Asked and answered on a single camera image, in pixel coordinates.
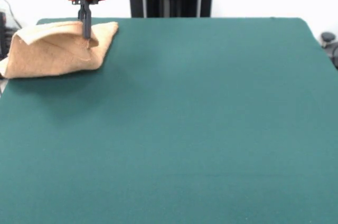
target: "cable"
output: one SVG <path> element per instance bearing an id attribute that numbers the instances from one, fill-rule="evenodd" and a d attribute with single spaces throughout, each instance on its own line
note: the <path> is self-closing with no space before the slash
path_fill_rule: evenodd
<path id="1" fill-rule="evenodd" d="M 12 7 L 11 7 L 10 3 L 9 3 L 7 0 L 3 0 L 3 1 L 4 1 L 4 2 L 8 5 L 8 7 L 10 8 L 11 16 L 12 16 L 13 20 L 15 21 L 16 25 L 17 25 L 20 29 L 22 29 L 21 24 L 16 20 L 14 14 L 13 14 Z"/>

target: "table surface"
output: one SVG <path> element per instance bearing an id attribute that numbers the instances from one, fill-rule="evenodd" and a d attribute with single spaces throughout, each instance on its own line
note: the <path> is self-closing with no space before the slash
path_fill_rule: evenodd
<path id="1" fill-rule="evenodd" d="M 112 20 L 98 71 L 9 82 L 1 224 L 338 223 L 338 77 L 304 21 Z"/>

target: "green tablecloth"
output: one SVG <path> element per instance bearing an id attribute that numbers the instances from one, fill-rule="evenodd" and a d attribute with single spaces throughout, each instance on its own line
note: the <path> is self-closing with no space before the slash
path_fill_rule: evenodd
<path id="1" fill-rule="evenodd" d="M 115 20 L 100 70 L 9 82 L 1 224 L 338 223 L 338 75 L 302 20 Z"/>

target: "folded towel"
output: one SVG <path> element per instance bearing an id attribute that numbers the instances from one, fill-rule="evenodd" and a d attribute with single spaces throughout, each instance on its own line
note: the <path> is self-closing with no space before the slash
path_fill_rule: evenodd
<path id="1" fill-rule="evenodd" d="M 13 35 L 8 57 L 0 61 L 0 74 L 13 79 L 96 70 L 117 30 L 116 22 L 96 24 L 91 28 L 91 39 L 86 40 L 81 22 L 23 28 Z"/>

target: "tan towel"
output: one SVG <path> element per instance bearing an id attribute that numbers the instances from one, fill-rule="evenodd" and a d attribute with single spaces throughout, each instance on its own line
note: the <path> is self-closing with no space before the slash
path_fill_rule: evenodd
<path id="1" fill-rule="evenodd" d="M 117 30 L 116 22 L 96 24 L 86 40 L 81 22 L 23 28 L 13 35 L 8 58 L 0 61 L 0 74 L 12 79 L 98 69 Z"/>

